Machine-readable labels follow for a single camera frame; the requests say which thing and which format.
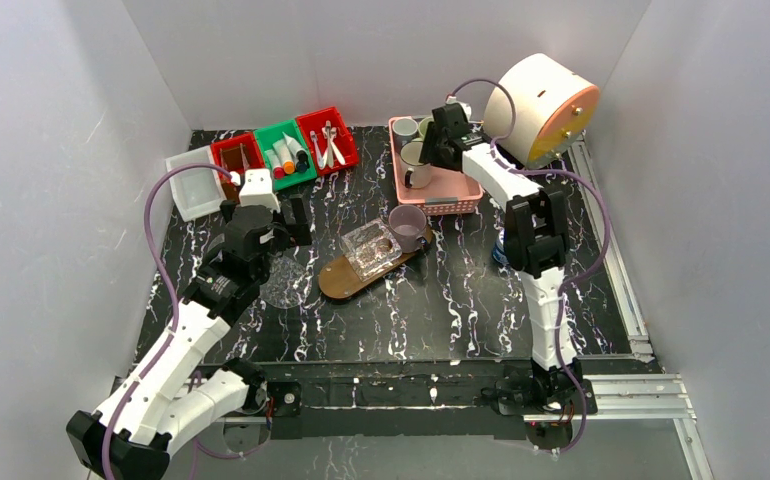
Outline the brown oval wooden tray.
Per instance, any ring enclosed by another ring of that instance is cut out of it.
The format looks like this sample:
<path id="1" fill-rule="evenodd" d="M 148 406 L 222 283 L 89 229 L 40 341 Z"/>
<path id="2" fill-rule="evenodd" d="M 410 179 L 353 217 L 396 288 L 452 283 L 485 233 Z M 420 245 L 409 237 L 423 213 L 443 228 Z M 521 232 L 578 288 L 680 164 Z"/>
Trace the brown oval wooden tray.
<path id="1" fill-rule="evenodd" d="M 426 230 L 426 238 L 430 243 L 432 240 L 432 233 L 429 227 L 427 227 Z M 349 299 L 366 289 L 372 283 L 383 278 L 386 274 L 396 270 L 398 267 L 418 256 L 424 250 L 425 249 L 406 254 L 403 253 L 385 272 L 366 281 L 359 279 L 352 270 L 349 261 L 342 253 L 321 269 L 318 275 L 319 289 L 321 293 L 328 298 L 334 300 Z"/>

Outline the green mug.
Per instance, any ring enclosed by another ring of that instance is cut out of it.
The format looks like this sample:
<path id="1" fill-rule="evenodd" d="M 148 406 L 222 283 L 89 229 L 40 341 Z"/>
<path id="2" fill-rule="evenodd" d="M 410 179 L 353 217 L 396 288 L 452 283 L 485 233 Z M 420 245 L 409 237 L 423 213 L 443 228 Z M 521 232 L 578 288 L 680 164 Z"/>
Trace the green mug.
<path id="1" fill-rule="evenodd" d="M 433 122 L 432 116 L 426 116 L 418 122 L 418 135 L 420 138 L 424 138 L 428 131 L 428 128 Z"/>

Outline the green plastic bin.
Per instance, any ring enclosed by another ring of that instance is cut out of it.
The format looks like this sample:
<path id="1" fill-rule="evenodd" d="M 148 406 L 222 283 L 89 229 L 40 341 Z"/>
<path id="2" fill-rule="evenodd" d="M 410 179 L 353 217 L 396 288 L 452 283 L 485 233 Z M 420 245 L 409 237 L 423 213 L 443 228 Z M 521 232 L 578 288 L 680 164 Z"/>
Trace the green plastic bin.
<path id="1" fill-rule="evenodd" d="M 317 176 L 312 154 L 295 120 L 286 120 L 254 132 L 274 189 L 279 191 Z"/>

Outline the right red plastic bin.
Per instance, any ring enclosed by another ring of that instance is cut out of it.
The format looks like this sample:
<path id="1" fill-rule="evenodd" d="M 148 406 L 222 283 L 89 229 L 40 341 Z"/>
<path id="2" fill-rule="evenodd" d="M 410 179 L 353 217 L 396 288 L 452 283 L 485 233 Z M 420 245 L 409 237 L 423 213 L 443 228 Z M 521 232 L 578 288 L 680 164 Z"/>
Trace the right red plastic bin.
<path id="1" fill-rule="evenodd" d="M 295 121 L 318 176 L 353 168 L 359 163 L 354 138 L 336 107 L 297 116 Z"/>

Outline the brown wooden holder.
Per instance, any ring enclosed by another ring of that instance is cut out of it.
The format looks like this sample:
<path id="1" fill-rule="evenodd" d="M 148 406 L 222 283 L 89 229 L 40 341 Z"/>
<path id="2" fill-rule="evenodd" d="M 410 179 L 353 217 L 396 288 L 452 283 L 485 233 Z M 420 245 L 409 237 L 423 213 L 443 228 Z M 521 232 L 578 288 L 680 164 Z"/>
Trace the brown wooden holder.
<path id="1" fill-rule="evenodd" d="M 219 158 L 222 168 L 230 173 L 237 173 L 241 179 L 253 167 L 243 144 L 221 148 Z M 238 201 L 240 187 L 230 177 L 223 176 L 221 178 L 221 187 L 227 200 Z"/>

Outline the white cylindrical appliance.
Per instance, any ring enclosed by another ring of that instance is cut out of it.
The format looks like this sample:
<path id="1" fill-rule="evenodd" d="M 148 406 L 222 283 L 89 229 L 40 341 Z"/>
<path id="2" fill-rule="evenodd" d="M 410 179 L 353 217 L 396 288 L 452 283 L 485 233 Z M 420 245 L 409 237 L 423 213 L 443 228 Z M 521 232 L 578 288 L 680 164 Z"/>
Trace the white cylindrical appliance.
<path id="1" fill-rule="evenodd" d="M 486 105 L 484 133 L 530 170 L 561 156 L 589 124 L 600 88 L 543 53 L 519 61 Z"/>

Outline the pink cap toothpaste tube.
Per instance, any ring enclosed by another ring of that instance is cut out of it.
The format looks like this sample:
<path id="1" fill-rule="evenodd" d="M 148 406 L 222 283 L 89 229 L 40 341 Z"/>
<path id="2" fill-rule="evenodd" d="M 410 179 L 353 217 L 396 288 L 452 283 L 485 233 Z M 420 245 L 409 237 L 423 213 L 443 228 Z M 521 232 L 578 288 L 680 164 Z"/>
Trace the pink cap toothpaste tube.
<path id="1" fill-rule="evenodd" d="M 271 169 L 272 177 L 274 180 L 280 180 L 286 176 L 281 160 L 273 149 L 267 149 L 265 151 L 266 162 Z"/>

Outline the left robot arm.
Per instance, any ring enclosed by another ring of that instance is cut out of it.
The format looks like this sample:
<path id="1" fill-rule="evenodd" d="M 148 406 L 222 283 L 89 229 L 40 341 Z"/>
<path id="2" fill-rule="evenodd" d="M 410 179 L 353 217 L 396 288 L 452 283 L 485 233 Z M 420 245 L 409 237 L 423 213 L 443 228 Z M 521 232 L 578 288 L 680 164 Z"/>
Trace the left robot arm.
<path id="1" fill-rule="evenodd" d="M 278 209 L 221 205 L 222 233 L 178 297 L 173 318 L 135 370 L 93 411 L 77 411 L 66 433 L 79 462 L 105 479 L 160 479 L 171 458 L 220 417 L 253 403 L 263 370 L 233 359 L 180 396 L 208 351 L 259 298 L 274 256 L 312 242 L 308 203 Z"/>

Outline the white ribbed mug black rim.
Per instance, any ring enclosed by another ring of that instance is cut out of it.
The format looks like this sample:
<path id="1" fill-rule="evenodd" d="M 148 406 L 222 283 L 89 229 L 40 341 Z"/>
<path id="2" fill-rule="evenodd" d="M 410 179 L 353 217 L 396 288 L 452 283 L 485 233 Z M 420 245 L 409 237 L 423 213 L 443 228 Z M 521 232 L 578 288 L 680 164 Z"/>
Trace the white ribbed mug black rim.
<path id="1" fill-rule="evenodd" d="M 398 179 L 405 188 L 422 189 L 432 181 L 432 165 L 421 160 L 422 150 L 421 139 L 412 140 L 400 149 L 401 174 Z"/>

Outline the grey mug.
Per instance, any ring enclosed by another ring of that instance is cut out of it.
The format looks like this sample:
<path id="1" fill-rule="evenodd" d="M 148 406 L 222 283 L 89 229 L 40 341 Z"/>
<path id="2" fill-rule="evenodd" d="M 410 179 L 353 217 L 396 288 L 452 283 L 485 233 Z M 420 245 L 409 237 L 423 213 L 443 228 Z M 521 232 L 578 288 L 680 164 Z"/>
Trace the grey mug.
<path id="1" fill-rule="evenodd" d="M 394 147 L 399 150 L 419 135 L 419 124 L 412 117 L 395 118 L 391 122 L 391 138 Z"/>

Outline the purple mug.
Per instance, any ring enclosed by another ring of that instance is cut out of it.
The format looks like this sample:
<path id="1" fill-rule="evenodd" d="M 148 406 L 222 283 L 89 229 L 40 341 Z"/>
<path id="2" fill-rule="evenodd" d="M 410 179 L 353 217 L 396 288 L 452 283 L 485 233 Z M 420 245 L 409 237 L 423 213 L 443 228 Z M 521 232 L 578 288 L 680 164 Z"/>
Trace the purple mug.
<path id="1" fill-rule="evenodd" d="M 419 207 L 413 205 L 395 207 L 389 214 L 388 225 L 404 254 L 427 248 L 428 219 Z"/>

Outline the white toothbrush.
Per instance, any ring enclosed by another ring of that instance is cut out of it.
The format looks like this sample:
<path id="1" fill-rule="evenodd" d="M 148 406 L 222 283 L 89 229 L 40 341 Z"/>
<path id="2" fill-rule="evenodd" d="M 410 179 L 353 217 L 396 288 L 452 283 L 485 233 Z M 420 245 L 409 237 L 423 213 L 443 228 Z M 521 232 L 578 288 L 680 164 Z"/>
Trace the white toothbrush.
<path id="1" fill-rule="evenodd" d="M 345 165 L 345 158 L 344 158 L 343 154 L 341 153 L 341 151 L 338 149 L 338 146 L 336 144 L 336 139 L 337 139 L 337 129 L 335 127 L 333 127 L 333 150 L 334 150 L 334 154 L 335 154 L 335 160 L 334 160 L 334 166 L 333 167 L 335 167 L 336 165 Z"/>
<path id="2" fill-rule="evenodd" d="M 325 122 L 323 127 L 323 134 L 326 141 L 324 154 L 326 166 L 332 168 L 334 166 L 335 154 L 333 150 L 333 127 L 329 120 Z"/>
<path id="3" fill-rule="evenodd" d="M 326 162 L 325 162 L 325 157 L 324 157 L 323 151 L 321 150 L 320 145 L 319 145 L 318 134 L 314 130 L 310 130 L 309 131 L 309 138 L 311 140 L 312 149 L 313 149 L 314 154 L 315 154 L 316 168 L 319 171 L 322 171 L 325 168 L 325 166 L 326 166 Z"/>

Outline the orange cap toothpaste tube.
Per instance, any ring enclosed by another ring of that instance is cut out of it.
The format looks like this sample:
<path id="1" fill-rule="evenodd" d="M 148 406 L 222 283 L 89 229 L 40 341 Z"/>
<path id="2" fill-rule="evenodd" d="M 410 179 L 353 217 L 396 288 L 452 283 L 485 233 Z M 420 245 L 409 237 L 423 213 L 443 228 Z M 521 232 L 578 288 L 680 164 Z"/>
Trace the orange cap toothpaste tube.
<path id="1" fill-rule="evenodd" d="M 285 140 L 277 140 L 274 144 L 274 151 L 281 160 L 286 176 L 296 172 L 295 160 L 291 155 L 290 149 Z"/>

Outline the black cap toothpaste tube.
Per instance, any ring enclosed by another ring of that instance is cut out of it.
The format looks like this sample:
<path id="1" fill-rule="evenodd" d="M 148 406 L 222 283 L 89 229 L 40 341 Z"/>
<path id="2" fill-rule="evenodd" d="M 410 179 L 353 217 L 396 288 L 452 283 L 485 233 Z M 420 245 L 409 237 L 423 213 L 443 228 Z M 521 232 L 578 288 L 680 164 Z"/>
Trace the black cap toothpaste tube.
<path id="1" fill-rule="evenodd" d="M 286 147 L 288 148 L 295 167 L 295 171 L 299 173 L 305 173 L 308 170 L 309 155 L 303 148 L 302 144 L 293 136 L 286 133 L 283 134 Z"/>

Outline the white plastic bin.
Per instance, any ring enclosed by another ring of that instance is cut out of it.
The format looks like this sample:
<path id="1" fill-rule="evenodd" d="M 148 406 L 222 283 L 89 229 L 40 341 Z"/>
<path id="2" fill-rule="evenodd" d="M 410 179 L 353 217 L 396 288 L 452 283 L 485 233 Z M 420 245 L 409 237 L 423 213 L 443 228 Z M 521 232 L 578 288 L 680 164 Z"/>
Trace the white plastic bin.
<path id="1" fill-rule="evenodd" d="M 190 150 L 165 160 L 168 171 L 192 165 L 213 165 L 209 146 Z M 219 173 L 211 168 L 194 168 L 174 175 L 169 180 L 172 197 L 184 221 L 193 221 L 220 211 L 226 200 Z"/>

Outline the pink perforated basket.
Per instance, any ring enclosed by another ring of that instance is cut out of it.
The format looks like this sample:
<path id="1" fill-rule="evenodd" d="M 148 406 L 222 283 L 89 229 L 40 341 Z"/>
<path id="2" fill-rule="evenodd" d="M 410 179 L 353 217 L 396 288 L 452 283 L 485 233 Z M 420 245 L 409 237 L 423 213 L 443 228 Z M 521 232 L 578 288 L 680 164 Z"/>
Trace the pink perforated basket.
<path id="1" fill-rule="evenodd" d="M 408 119 L 408 116 L 392 117 L 388 122 L 397 201 L 421 208 L 430 216 L 473 213 L 485 191 L 476 180 L 463 173 L 433 167 L 426 187 L 405 186 L 402 159 L 394 139 L 394 124 L 402 119 Z"/>

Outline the clear textured square holder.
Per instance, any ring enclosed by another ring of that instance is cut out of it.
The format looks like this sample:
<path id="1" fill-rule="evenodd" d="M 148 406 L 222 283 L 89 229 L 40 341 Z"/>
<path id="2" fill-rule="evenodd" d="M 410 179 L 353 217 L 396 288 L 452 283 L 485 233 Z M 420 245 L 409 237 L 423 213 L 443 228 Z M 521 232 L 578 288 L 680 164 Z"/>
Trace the clear textured square holder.
<path id="1" fill-rule="evenodd" d="M 344 256 L 360 280 L 385 272 L 402 254 L 390 228 L 381 220 L 370 221 L 340 237 Z"/>

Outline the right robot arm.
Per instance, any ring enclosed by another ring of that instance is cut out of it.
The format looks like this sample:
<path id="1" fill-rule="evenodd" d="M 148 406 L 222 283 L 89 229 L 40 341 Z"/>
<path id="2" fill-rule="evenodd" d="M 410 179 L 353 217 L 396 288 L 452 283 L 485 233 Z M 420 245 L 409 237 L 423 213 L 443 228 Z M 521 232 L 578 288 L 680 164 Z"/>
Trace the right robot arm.
<path id="1" fill-rule="evenodd" d="M 475 180 L 504 210 L 504 255 L 523 284 L 532 331 L 532 378 L 516 399 L 541 406 L 570 402 L 582 373 L 562 293 L 570 250 L 564 196 L 508 162 L 472 129 L 457 103 L 433 109 L 421 159 Z"/>

